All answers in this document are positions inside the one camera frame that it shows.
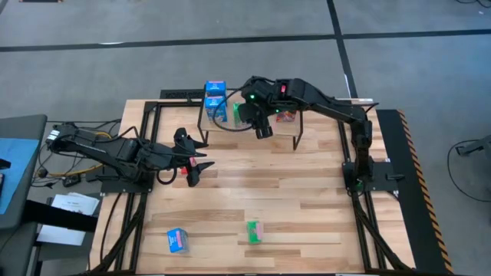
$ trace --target green box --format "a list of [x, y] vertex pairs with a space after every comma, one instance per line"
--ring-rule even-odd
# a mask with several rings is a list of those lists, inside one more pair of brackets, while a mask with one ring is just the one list
[[247, 233], [249, 234], [249, 244], [255, 245], [262, 242], [262, 226], [260, 222], [247, 222]]

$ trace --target box on table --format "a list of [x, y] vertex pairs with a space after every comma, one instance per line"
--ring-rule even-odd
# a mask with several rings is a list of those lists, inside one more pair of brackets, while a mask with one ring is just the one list
[[276, 122], [294, 122], [297, 111], [282, 111], [276, 115]]
[[175, 228], [167, 232], [170, 253], [186, 253], [189, 251], [187, 232], [181, 228]]
[[255, 245], [262, 242], [262, 226], [258, 221], [247, 222], [247, 234], [249, 244]]
[[208, 80], [205, 84], [206, 96], [226, 97], [226, 84], [224, 80]]
[[241, 104], [242, 103], [233, 103], [233, 121], [236, 123], [236, 129], [243, 129], [251, 126], [250, 124], [240, 120], [239, 105]]
[[[208, 115], [208, 120], [213, 122], [213, 113], [215, 112], [216, 107], [222, 102], [224, 96], [215, 96], [215, 97], [205, 97], [205, 109], [206, 114]], [[227, 102], [222, 103], [218, 110], [216, 111], [216, 122], [226, 122], [227, 121]]]

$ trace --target red object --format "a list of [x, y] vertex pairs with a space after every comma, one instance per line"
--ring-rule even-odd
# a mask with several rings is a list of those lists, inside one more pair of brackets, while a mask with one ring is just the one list
[[[191, 166], [196, 166], [196, 160], [194, 159], [194, 157], [190, 157], [189, 158], [189, 161], [191, 161]], [[186, 175], [187, 174], [186, 167], [181, 168], [181, 174], [182, 175]]]
[[183, 247], [183, 243], [181, 242], [181, 231], [176, 232], [176, 237], [177, 237], [177, 245], [179, 247]]

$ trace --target red label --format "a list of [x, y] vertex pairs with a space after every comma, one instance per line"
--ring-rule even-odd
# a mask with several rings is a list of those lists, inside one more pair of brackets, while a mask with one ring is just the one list
[[183, 243], [181, 242], [181, 232], [180, 231], [177, 231], [176, 232], [176, 238], [177, 238], [177, 245], [182, 248], [183, 247]]

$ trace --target white paper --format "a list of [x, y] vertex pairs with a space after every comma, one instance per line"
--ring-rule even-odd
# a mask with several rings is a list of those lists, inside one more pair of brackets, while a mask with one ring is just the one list
[[93, 200], [94, 201], [94, 210], [92, 210], [91, 215], [94, 214], [95, 209], [97, 209], [97, 205], [99, 204], [99, 199], [90, 197], [88, 195], [82, 195], [82, 194], [79, 194], [78, 192], [69, 192], [68, 195], [69, 196], [78, 196], [78, 197], [81, 197], [81, 198]]
[[[51, 206], [84, 215], [93, 215], [99, 200], [89, 196], [56, 195]], [[38, 242], [51, 242], [63, 245], [82, 245], [85, 232], [67, 228], [43, 225], [39, 232]]]

